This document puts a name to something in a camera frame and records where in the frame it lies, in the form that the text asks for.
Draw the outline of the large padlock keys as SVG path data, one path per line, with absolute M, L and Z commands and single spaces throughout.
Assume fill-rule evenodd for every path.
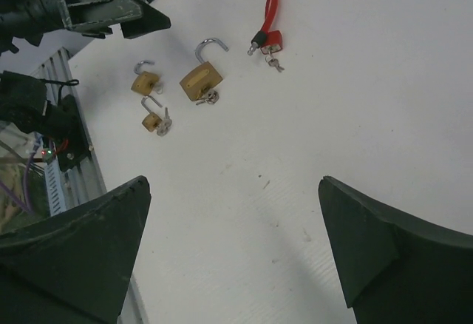
M 220 94 L 213 88 L 208 89 L 201 98 L 196 102 L 196 105 L 210 104 L 214 105 L 220 99 Z

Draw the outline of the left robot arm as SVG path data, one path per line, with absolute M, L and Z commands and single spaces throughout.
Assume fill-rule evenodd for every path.
M 1 0 L 1 52 L 16 54 L 16 38 L 39 46 L 45 34 L 67 30 L 104 39 L 120 25 L 123 37 L 134 39 L 171 27 L 154 9 L 153 0 Z M 47 99 L 48 80 L 1 72 L 1 120 L 25 133 L 38 132 L 56 140 L 72 139 L 76 118 Z

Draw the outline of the large brass padlock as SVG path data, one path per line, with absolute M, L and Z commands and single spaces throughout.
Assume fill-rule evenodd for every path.
M 184 93 L 190 101 L 195 103 L 208 89 L 215 89 L 223 80 L 215 67 L 202 57 L 203 49 L 209 44 L 218 44 L 224 51 L 229 51 L 228 46 L 218 38 L 207 38 L 197 45 L 195 56 L 200 65 L 189 72 L 180 82 Z

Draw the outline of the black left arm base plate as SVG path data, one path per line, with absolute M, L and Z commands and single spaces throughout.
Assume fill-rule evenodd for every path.
M 92 152 L 75 97 L 66 95 L 61 100 L 60 108 L 71 116 L 73 121 L 72 130 L 66 137 L 67 145 L 57 155 L 60 170 L 66 172 L 89 158 Z

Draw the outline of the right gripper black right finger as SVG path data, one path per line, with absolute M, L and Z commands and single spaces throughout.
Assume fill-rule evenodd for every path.
M 471 323 L 472 236 L 325 176 L 319 202 L 357 323 Z

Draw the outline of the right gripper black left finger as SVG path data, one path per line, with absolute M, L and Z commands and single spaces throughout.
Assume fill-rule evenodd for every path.
M 151 204 L 138 176 L 1 235 L 2 323 L 116 323 Z

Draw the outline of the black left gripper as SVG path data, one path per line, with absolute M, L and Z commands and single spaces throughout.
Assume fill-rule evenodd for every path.
M 171 27 L 171 19 L 146 0 L 1 0 L 1 52 L 19 52 L 14 38 L 37 47 L 45 33 L 99 31 L 117 23 L 126 39 Z

